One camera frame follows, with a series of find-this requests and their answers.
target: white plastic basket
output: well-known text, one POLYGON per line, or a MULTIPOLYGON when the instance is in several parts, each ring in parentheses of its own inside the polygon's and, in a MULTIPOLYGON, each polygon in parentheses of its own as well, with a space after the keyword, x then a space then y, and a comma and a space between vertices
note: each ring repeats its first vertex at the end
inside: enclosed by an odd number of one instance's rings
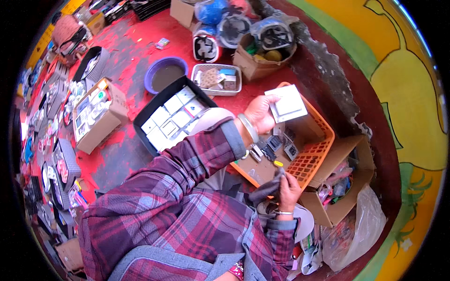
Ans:
POLYGON ((228 64, 216 64, 216 63, 201 63, 194 65, 194 68, 192 69, 191 74, 191 80, 194 81, 194 78, 197 74, 197 72, 200 71, 207 71, 212 68, 217 68, 217 70, 220 69, 235 69, 237 71, 236 75, 236 91, 228 91, 228 90, 210 90, 210 89, 202 89, 205 94, 209 96, 235 96, 242 90, 242 72, 239 67, 235 67, 234 65, 228 65, 228 64))

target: purple basin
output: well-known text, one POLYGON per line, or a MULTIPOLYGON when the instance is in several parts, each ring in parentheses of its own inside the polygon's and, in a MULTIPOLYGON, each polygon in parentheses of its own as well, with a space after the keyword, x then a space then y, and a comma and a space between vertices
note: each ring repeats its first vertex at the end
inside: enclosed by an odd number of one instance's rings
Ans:
POLYGON ((173 81, 188 74, 188 64, 179 57, 166 57, 152 63, 144 76, 144 86, 151 94, 157 94, 173 81))

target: hand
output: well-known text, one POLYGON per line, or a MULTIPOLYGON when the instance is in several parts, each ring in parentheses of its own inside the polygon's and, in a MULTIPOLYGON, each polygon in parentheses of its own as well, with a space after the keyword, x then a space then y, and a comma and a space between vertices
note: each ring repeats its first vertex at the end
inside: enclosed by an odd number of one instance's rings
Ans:
POLYGON ((250 121, 258 134, 263 134, 275 126, 275 120, 269 112, 269 104, 280 100, 277 95, 257 96, 254 98, 244 115, 250 121))
POLYGON ((280 212, 293 212, 295 204, 302 194, 302 189, 293 175, 285 173, 285 176, 281 177, 279 194, 278 210, 280 212))

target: cloth rag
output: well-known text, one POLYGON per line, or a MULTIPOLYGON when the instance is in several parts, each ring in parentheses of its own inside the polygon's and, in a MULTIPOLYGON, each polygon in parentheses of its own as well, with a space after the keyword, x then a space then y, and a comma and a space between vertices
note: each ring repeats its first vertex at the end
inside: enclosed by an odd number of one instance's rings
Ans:
POLYGON ((275 171, 273 180, 266 182, 248 195, 248 199, 253 204, 253 207, 256 208, 259 203, 267 199, 267 196, 275 196, 277 194, 281 184, 281 176, 283 176, 284 174, 284 169, 279 167, 275 171))

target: water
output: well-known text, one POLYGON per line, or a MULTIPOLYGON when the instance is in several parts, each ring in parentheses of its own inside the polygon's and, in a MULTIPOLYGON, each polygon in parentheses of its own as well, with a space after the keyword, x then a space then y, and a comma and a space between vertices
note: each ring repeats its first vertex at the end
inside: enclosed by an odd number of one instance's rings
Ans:
POLYGON ((153 75, 152 88, 155 92, 160 92, 184 74, 185 71, 177 65, 162 67, 155 72, 155 75, 153 75))

